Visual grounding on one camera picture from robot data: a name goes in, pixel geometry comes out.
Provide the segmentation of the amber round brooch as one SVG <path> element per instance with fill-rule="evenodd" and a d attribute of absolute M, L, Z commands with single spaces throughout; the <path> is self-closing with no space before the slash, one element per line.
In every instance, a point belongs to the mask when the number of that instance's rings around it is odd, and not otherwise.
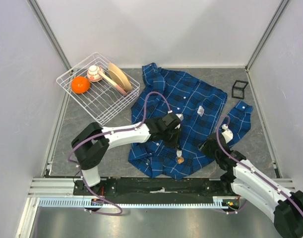
<path fill-rule="evenodd" d="M 184 157 L 183 156 L 176 157 L 176 162 L 178 164 L 182 164 L 184 162 Z"/>

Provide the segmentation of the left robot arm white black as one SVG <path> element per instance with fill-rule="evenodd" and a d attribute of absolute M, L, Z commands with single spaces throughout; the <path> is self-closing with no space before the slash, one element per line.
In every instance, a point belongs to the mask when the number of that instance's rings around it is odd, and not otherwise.
<path fill-rule="evenodd" d="M 182 120 L 182 114 L 169 112 L 162 118 L 145 119 L 144 122 L 127 126 L 102 127 L 97 122 L 89 124 L 71 143 L 72 153 L 85 179 L 84 189 L 91 195 L 101 191 L 98 164 L 112 148 L 162 140 L 165 146 L 177 149 Z"/>

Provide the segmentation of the blue plaid shirt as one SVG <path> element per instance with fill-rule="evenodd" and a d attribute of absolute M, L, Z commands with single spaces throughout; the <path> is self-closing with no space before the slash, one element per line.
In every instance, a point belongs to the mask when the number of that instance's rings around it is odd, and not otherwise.
<path fill-rule="evenodd" d="M 133 143 L 128 162 L 145 175 L 166 175 L 182 179 L 209 165 L 213 159 L 203 155 L 198 145 L 212 134 L 227 102 L 227 93 L 199 80 L 187 72 L 163 69 L 151 63 L 142 67 L 145 88 L 131 107 L 132 123 L 163 117 L 171 109 L 182 114 L 180 145 L 184 162 L 176 162 L 176 151 L 163 141 Z"/>

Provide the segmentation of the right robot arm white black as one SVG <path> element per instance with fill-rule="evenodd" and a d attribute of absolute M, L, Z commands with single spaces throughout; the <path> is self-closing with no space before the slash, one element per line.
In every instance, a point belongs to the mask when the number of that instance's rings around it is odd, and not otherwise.
<path fill-rule="evenodd" d="M 209 135 L 198 149 L 225 171 L 220 191 L 240 195 L 262 211 L 283 238 L 303 238 L 303 192 L 291 191 L 258 170 L 242 153 L 231 150 L 230 130 Z"/>

